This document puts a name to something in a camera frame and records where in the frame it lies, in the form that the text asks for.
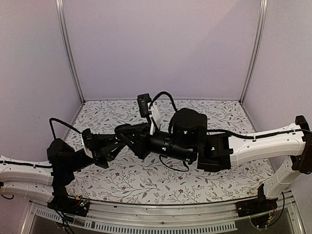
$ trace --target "white arm link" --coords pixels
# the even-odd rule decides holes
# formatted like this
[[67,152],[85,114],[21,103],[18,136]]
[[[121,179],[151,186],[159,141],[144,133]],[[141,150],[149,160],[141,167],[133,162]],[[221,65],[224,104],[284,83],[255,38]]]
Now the white arm link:
[[19,182],[33,182],[44,185],[51,185],[53,182],[53,176],[51,176],[52,168],[40,168],[34,166],[23,166],[9,164],[5,162],[18,162],[18,163],[30,163],[33,165],[51,166],[49,162],[29,162],[15,160],[0,156],[0,181],[19,181]]
[[54,197],[52,192],[53,188],[51,186],[28,182],[5,182],[0,187],[0,194],[23,196],[45,202],[52,201]]
[[[150,117],[154,119],[158,129],[160,129],[160,125],[161,125],[161,117],[160,117],[160,113],[159,113],[159,110],[158,110],[158,107],[157,107],[157,104],[156,102],[153,103],[153,105],[151,106],[151,114],[150,114]],[[150,129],[150,135],[153,135],[154,132],[156,130],[156,127],[154,125],[154,123],[152,122],[151,123],[151,129]]]
[[[292,123],[286,127],[269,130],[265,132],[258,132],[246,134],[246,136],[257,136],[268,133],[282,132],[287,130],[300,129],[299,125]],[[244,162],[264,159],[277,156],[298,156],[301,155],[305,142],[302,140],[302,132],[293,132],[260,138],[256,141],[252,139],[241,139],[235,136],[229,137],[229,147],[233,149],[231,157],[231,166],[238,166]]]
[[292,169],[291,157],[286,157],[282,166],[264,183],[264,195],[267,199],[275,199],[284,191],[301,173]]

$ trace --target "lavender wall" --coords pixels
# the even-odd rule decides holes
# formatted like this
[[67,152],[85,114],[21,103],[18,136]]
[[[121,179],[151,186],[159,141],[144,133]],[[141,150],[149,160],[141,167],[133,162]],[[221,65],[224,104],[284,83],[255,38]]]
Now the lavender wall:
[[[312,127],[312,1],[269,1],[266,25],[245,107],[258,131],[304,115]],[[275,168],[283,158],[272,160]],[[307,233],[312,233],[312,177],[292,186]]]
[[[2,0],[0,31],[0,155],[46,160],[48,119],[71,122],[79,109],[55,1]],[[19,233],[25,204],[0,197],[0,233]]]
[[66,21],[86,99],[239,99],[259,0],[67,0]]

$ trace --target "black cable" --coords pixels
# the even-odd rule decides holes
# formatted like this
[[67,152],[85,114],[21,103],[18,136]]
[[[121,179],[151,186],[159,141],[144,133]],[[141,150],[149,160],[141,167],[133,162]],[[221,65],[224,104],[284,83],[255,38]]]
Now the black cable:
[[159,94],[157,94],[154,99],[152,100],[152,102],[150,103],[150,106],[149,106],[149,109],[153,106],[153,103],[161,96],[161,95],[166,95],[169,97],[170,101],[171,101],[171,104],[175,110],[175,112],[177,112],[177,108],[176,108],[176,105],[175,105],[175,101],[173,99],[173,97],[171,96],[171,94],[169,94],[168,92],[166,91],[162,91],[160,92]]
[[169,126],[168,126],[168,132],[170,134],[172,134],[172,127],[173,127],[173,124],[174,124],[174,118],[172,117],[169,121]]
[[66,227],[64,228],[64,230],[66,231],[66,233],[70,234],[70,233],[66,230],[66,228],[68,228],[68,229],[72,232],[72,234],[75,234],[74,231],[73,231],[73,229],[70,227],[70,225],[68,224],[67,220],[65,219],[65,216],[66,216],[66,215],[62,216],[57,210],[55,210],[55,212],[61,217],[62,222],[63,222],[63,227],[64,227],[65,224],[66,224]]
[[14,198],[14,195],[12,195],[12,197],[6,197],[5,195],[2,195],[2,194],[1,194],[1,196],[2,196],[3,198],[7,199],[7,200],[13,200],[13,198]]
[[52,131],[54,140],[55,140],[57,137],[56,137],[56,135],[55,135],[55,131],[54,131],[54,127],[53,127],[52,121],[58,122],[58,123],[60,123],[60,124],[62,124],[62,125],[64,125],[64,126],[70,128],[71,130],[75,131],[76,133],[81,134],[81,132],[80,132],[77,128],[74,128],[72,125],[70,125],[70,124],[68,124],[68,123],[66,123],[66,122],[64,122],[64,121],[62,121],[62,120],[60,120],[60,119],[58,119],[58,118],[50,118],[50,119],[49,119],[49,123],[50,123],[50,127],[51,127],[51,131]]
[[281,216],[282,216],[282,214],[283,214],[283,212],[284,212],[284,209],[285,209],[285,195],[284,195],[283,192],[282,192],[282,195],[283,195],[283,208],[282,208],[282,211],[281,211],[281,213],[279,214],[279,217],[275,220],[275,222],[269,224],[267,227],[270,227],[270,226],[274,225],[274,224],[281,218]]
[[74,221],[73,218],[68,217],[67,215],[64,214],[64,212],[62,212],[61,214],[62,214],[65,221],[67,221],[67,222],[73,222]]
[[157,126],[157,124],[156,124],[156,122],[155,122],[155,120],[154,120],[153,117],[151,117],[151,121],[153,122],[153,124],[154,124],[154,126],[155,126],[155,130],[156,130],[156,131],[159,131],[158,126]]
[[177,172],[188,172],[189,169],[190,169],[189,166],[186,165],[185,161],[183,161],[183,165],[187,168],[187,170],[185,170],[185,171],[180,170],[180,169],[176,169],[176,168],[169,167],[169,166],[167,166],[167,165],[162,161],[161,157],[162,157],[162,155],[159,155],[159,160],[160,160],[160,162],[161,162],[165,167],[167,167],[167,168],[169,168],[169,169],[171,169],[171,170],[173,170],[173,171],[177,171]]
[[232,135],[234,137],[241,138],[241,139],[248,139],[248,140],[255,140],[255,139],[257,140],[257,139],[260,139],[260,138],[273,137],[273,136],[276,136],[276,135],[279,135],[279,134],[293,133],[293,132],[308,132],[308,133],[312,134],[312,131],[309,131],[309,130],[306,130],[306,129],[294,129],[294,130],[287,130],[287,131],[282,131],[282,132],[267,133],[267,134],[263,134],[263,135],[257,135],[255,137],[253,137],[253,136],[244,136],[244,135],[237,134],[237,133],[231,132],[229,130],[224,130],[224,129],[208,129],[207,132],[208,133],[216,133],[216,132],[228,133],[228,134],[230,134],[230,135]]
[[30,167],[38,167],[38,168],[52,168],[51,166],[44,166],[44,165],[39,165],[39,164],[31,164],[28,162],[13,162],[13,161],[2,161],[0,160],[0,164],[12,164],[12,165],[21,165],[21,166],[30,166]]
[[273,226],[273,225],[274,225],[275,223],[277,223],[278,220],[281,218],[281,216],[283,215],[284,209],[285,209],[285,195],[284,195],[283,192],[282,192],[282,195],[283,195],[283,208],[282,208],[282,211],[281,211],[281,213],[279,214],[278,218],[275,220],[274,223],[271,223],[271,224],[269,224],[269,225],[267,225],[267,226],[265,226],[265,224],[264,224],[264,225],[261,225],[261,228],[258,228],[258,229],[266,229],[266,228],[268,228],[268,227],[270,227],[270,226]]

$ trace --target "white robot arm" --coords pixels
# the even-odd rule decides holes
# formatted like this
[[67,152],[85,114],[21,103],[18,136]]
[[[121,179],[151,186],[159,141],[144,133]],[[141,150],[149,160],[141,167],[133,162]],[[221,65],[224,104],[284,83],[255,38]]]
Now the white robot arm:
[[128,146],[144,159],[150,152],[193,163],[197,168],[217,172],[256,159],[286,157],[276,173],[258,189],[258,197],[236,204],[240,216],[265,212],[276,206],[280,193],[300,174],[312,171],[312,133],[303,116],[280,129],[238,135],[207,135],[207,117],[194,110],[177,110],[170,121],[169,133],[160,130],[160,114],[148,94],[138,96],[140,114],[148,123],[124,124],[115,134],[81,133],[83,149],[74,151],[61,139],[55,139],[47,150],[48,161],[28,162],[0,156],[0,194],[40,199],[48,207],[65,213],[86,216],[88,198],[70,198],[65,186],[74,172],[95,164],[108,168],[121,149]]

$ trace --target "floral patterned surface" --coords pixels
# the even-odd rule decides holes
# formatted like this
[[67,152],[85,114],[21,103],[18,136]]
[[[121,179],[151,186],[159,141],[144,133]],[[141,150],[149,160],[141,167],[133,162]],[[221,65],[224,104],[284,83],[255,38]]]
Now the floral patterned surface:
[[[178,100],[178,109],[187,107],[208,117],[208,128],[223,128],[238,133],[252,132],[252,126],[237,101]],[[169,101],[157,102],[162,116],[161,129],[166,131],[174,110]],[[145,122],[138,112],[136,100],[89,101],[83,106],[74,126],[91,128],[93,133],[110,134],[124,123]],[[71,131],[67,143],[81,148],[80,137]],[[181,161],[164,158],[172,168],[184,170]],[[71,195],[83,195],[94,200],[141,204],[181,204],[226,201],[256,194],[259,184],[273,174],[269,161],[256,160],[218,173],[196,169],[177,172],[163,166],[158,155],[140,160],[125,147],[108,169],[95,165],[76,173],[67,186]]]

